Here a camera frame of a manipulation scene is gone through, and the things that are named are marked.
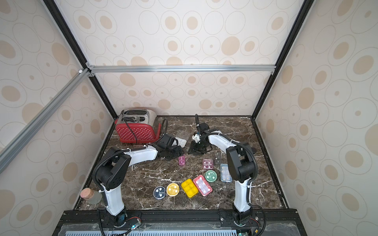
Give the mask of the magenta pillbox clear lid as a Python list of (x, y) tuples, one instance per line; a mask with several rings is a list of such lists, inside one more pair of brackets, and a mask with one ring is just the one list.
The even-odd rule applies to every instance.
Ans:
[(202, 160), (203, 170), (212, 170), (214, 168), (214, 162), (212, 159), (203, 159)]

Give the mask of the small clear grey pillbox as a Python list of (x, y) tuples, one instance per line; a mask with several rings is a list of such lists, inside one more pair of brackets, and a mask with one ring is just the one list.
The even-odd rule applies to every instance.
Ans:
[(220, 166), (221, 163), (222, 163), (221, 152), (218, 152), (215, 154), (215, 157), (214, 157), (214, 165)]

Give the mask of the white pillbox clear lid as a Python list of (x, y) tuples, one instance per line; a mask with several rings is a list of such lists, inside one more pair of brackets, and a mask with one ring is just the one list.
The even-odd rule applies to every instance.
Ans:
[(190, 139), (191, 134), (186, 131), (178, 131), (176, 134), (176, 139), (178, 140), (179, 145), (184, 148), (187, 141)]

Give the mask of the green round pillbox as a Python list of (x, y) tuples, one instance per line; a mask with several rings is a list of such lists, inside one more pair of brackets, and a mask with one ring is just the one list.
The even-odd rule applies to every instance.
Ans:
[(217, 179), (218, 179), (218, 175), (215, 171), (213, 170), (208, 170), (206, 173), (205, 173), (205, 179), (209, 182), (209, 183), (213, 183), (215, 182)]

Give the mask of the light blue rectangular pillbox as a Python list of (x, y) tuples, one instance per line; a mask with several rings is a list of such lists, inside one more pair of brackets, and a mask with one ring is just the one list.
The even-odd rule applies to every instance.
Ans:
[(220, 180), (225, 183), (231, 183), (232, 177), (230, 175), (228, 165), (227, 164), (221, 164), (220, 165)]

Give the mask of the yellow lidded rectangular pillbox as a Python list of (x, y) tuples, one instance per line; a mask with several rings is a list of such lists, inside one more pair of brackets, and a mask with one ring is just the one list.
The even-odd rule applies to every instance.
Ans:
[(195, 186), (192, 179), (185, 180), (183, 183), (181, 183), (181, 187), (188, 198), (192, 198), (198, 194), (198, 188)]

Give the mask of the yellow round pillbox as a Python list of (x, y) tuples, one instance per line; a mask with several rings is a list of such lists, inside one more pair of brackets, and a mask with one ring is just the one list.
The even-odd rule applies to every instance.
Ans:
[(179, 191), (180, 191), (180, 188), (177, 183), (170, 183), (166, 188), (167, 195), (170, 197), (177, 196)]

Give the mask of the red rectangular pillbox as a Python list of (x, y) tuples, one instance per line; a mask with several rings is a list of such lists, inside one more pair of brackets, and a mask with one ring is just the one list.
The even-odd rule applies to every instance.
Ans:
[(196, 178), (194, 178), (193, 182), (195, 186), (198, 188), (201, 195), (204, 197), (209, 195), (213, 191), (212, 187), (209, 185), (209, 183), (203, 175), (199, 175)]

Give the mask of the dark blue round pillbox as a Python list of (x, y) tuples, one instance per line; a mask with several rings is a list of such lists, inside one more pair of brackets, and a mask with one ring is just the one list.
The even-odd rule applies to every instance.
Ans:
[(154, 189), (153, 196), (157, 200), (161, 200), (166, 196), (166, 189), (163, 186), (158, 186)]

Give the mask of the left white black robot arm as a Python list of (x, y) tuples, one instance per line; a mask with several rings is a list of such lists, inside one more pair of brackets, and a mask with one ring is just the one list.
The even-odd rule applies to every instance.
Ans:
[(151, 144), (134, 149), (111, 147), (94, 167), (92, 180), (99, 188), (107, 212), (112, 216), (124, 213), (121, 184), (130, 166), (157, 158), (171, 160), (182, 156), (183, 148), (176, 137), (164, 134)]

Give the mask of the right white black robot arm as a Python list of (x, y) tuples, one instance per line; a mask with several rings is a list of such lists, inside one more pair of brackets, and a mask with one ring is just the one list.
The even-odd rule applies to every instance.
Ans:
[(188, 150), (189, 154), (203, 155), (210, 146), (218, 147), (226, 154), (228, 171), (235, 181), (235, 199), (233, 203), (233, 218), (237, 225), (247, 223), (253, 212), (248, 199), (248, 186), (258, 176), (258, 164), (253, 150), (247, 142), (235, 141), (221, 131), (210, 128), (207, 123), (201, 123), (195, 115), (196, 132)]

